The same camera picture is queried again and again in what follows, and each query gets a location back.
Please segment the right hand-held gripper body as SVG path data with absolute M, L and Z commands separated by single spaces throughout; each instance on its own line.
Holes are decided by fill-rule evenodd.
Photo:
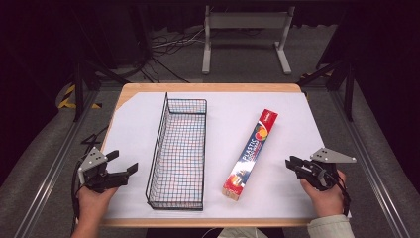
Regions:
M 321 148 L 303 160 L 298 167 L 298 178 L 306 179 L 320 191 L 328 190 L 339 183 L 337 164 L 355 163 L 357 159 L 331 149 Z

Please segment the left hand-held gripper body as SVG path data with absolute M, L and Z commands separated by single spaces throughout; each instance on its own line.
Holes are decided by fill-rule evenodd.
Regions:
M 96 192 L 104 192 L 107 189 L 105 185 L 106 177 L 109 176 L 107 165 L 108 157 L 96 147 L 93 147 L 85 155 L 81 165 L 77 169 L 80 183 Z

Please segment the red plastic wrap box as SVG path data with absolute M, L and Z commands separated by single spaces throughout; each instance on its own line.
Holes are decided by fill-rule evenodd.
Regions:
M 240 198 L 277 116 L 276 112 L 268 109 L 262 112 L 243 151 L 223 184 L 222 193 L 225 196 L 234 200 Z

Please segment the black wire basket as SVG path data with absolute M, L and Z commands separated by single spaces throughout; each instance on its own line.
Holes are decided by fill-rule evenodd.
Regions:
M 155 210 L 203 209 L 207 101 L 166 97 L 146 188 Z

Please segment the person's left hand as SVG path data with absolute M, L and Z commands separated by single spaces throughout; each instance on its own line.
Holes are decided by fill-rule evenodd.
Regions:
M 108 210 L 109 203 L 117 188 L 110 188 L 102 193 L 83 187 L 78 192 L 79 224 L 97 227 Z

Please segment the person's right hand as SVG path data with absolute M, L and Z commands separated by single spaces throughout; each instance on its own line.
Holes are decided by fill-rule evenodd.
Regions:
M 344 196 L 337 184 L 324 191 L 317 190 L 306 179 L 302 179 L 300 184 L 310 197 L 319 218 L 344 214 Z

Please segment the white paper sheet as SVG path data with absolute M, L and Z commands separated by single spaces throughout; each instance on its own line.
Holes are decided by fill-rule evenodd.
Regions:
M 285 161 L 302 159 L 322 148 L 305 96 L 301 93 L 200 92 L 193 98 L 207 102 L 204 208 L 201 211 L 152 209 L 145 192 L 158 134 L 165 92 L 139 92 L 114 114 L 103 150 L 117 150 L 111 172 L 139 166 L 129 183 L 112 198 L 108 218 L 312 219 L 308 195 Z M 238 200 L 222 193 L 222 186 L 242 152 L 262 112 L 277 118 Z

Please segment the yellow black hazard tape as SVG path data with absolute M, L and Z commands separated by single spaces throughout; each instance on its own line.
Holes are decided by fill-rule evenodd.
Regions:
M 75 84 L 72 83 L 67 90 L 65 91 L 65 94 L 61 100 L 61 102 L 58 104 L 58 108 L 71 108 L 71 109 L 75 109 L 76 108 L 76 104 L 72 103 L 70 101 L 70 97 L 72 95 L 72 93 L 75 91 Z

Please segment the black metal stand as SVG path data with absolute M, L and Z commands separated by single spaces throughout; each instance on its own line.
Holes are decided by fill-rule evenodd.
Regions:
M 96 71 L 101 72 L 113 81 L 122 85 L 129 83 L 129 80 L 117 75 L 104 66 L 94 63 L 90 60 L 79 60 L 74 65 L 74 85 L 75 85 L 75 116 L 73 121 L 77 122 L 85 109 L 83 86 L 86 85 L 90 90 L 98 90 L 100 87 L 99 77 Z
M 337 91 L 341 85 L 345 83 L 344 111 L 347 119 L 349 121 L 353 121 L 352 107 L 355 75 L 353 67 L 349 61 L 339 60 L 330 63 L 311 74 L 303 74 L 297 81 L 297 84 L 302 87 L 326 73 L 331 73 L 331 76 L 325 83 L 325 87 L 329 91 Z

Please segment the white metal stand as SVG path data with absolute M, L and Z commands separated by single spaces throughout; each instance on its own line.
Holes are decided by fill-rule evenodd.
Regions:
M 205 9 L 204 51 L 202 73 L 209 74 L 211 66 L 211 30 L 212 29 L 280 29 L 281 37 L 273 43 L 277 57 L 285 75 L 291 74 L 291 67 L 286 57 L 284 46 L 291 27 L 295 7 L 280 12 L 212 12 Z

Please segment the aluminium rail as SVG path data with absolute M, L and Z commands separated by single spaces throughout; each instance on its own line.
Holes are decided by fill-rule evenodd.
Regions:
M 367 176 L 367 180 L 372 188 L 372 191 L 379 203 L 379 206 L 385 215 L 385 218 L 391 228 L 395 238 L 412 238 L 407 230 L 393 200 L 390 197 L 388 189 L 383 183 L 373 161 L 368 153 L 366 146 L 363 143 L 362 137 L 357 130 L 356 125 L 350 121 L 344 109 L 344 100 L 336 91 L 330 93 L 330 97 L 336 106 L 347 130 L 352 138 L 352 141 L 357 149 L 358 162 Z
M 72 121 L 70 128 L 68 129 L 63 144 L 60 146 L 57 154 L 52 161 L 52 164 L 45 175 L 35 198 L 33 199 L 30 208 L 26 212 L 18 230 L 16 231 L 14 238 L 29 238 L 52 191 L 55 183 L 62 171 L 64 163 L 69 155 L 70 148 L 73 141 L 85 121 L 85 117 L 91 105 L 94 103 L 98 95 L 97 91 L 89 91 L 86 93 L 86 98 L 83 101 L 84 110 L 76 121 Z

